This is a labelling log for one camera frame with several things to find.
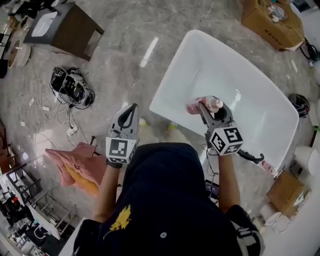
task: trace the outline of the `cardboard box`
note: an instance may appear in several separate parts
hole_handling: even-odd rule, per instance
[[[277,50],[296,50],[305,40],[302,22],[285,0],[279,2],[273,4],[284,10],[287,19],[274,23],[267,11],[269,0],[243,0],[242,24]]]
[[[289,172],[283,171],[274,182],[266,196],[279,212],[288,217],[297,214],[296,200],[303,193],[308,192],[307,187]]]

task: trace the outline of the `white wall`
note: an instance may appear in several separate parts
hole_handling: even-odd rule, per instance
[[[320,51],[320,10],[315,7],[300,14],[304,35]]]
[[[313,147],[320,152],[320,132]],[[302,181],[311,187],[311,197],[284,233],[268,230],[263,256],[313,256],[320,247],[320,166],[317,175]]]
[[[0,253],[5,256],[10,254],[9,250],[7,249],[7,247],[4,245],[2,241],[0,241]]]
[[[7,221],[7,219],[5,218],[5,216],[2,214],[2,212],[0,211],[0,232],[8,237],[10,232],[9,232],[9,222]]]
[[[23,256],[22,252],[0,232],[0,241],[9,251],[8,255],[12,256]]]
[[[80,227],[82,225],[82,222],[85,220],[86,218],[83,218],[80,223],[78,224],[78,226],[75,228],[74,232],[72,233],[72,235],[70,236],[70,238],[68,239],[68,241],[66,242],[66,244],[64,245],[63,249],[61,250],[61,252],[59,253],[59,256],[72,256],[73,252],[74,252],[74,243],[75,240],[77,238],[77,235],[79,233]]]

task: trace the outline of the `red object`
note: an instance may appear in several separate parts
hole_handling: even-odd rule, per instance
[[[185,105],[186,111],[188,111],[188,113],[191,115],[199,114],[199,110],[198,110],[198,103],[199,102],[202,102],[210,111],[213,108],[210,105],[210,100],[212,100],[212,98],[213,98],[212,96],[198,97],[193,101],[193,103]]]

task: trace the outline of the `white container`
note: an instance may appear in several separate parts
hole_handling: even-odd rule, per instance
[[[207,127],[186,102],[205,95],[227,105],[244,140],[241,147],[278,171],[299,116],[281,90],[239,53],[199,31],[189,31],[152,100],[150,110],[204,136]]]
[[[25,66],[30,58],[31,46],[25,43],[20,45],[20,49],[16,55],[17,66]]]
[[[314,78],[315,81],[318,85],[320,85],[320,60],[316,61],[313,64],[313,68],[314,68]]]
[[[266,226],[272,226],[281,216],[281,212],[277,211],[270,203],[265,204],[260,213]]]
[[[32,37],[43,37],[47,31],[49,30],[52,22],[54,22],[58,12],[49,12],[44,15],[38,20],[37,24],[35,25],[31,36]]]
[[[294,150],[296,162],[311,175],[315,175],[320,168],[320,156],[316,149],[309,146],[297,146]]]

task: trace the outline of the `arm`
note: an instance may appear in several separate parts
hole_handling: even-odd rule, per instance
[[[120,169],[107,165],[93,211],[93,220],[103,223],[113,213],[116,205]]]
[[[226,213],[230,207],[240,205],[240,192],[231,155],[218,156],[219,208]]]

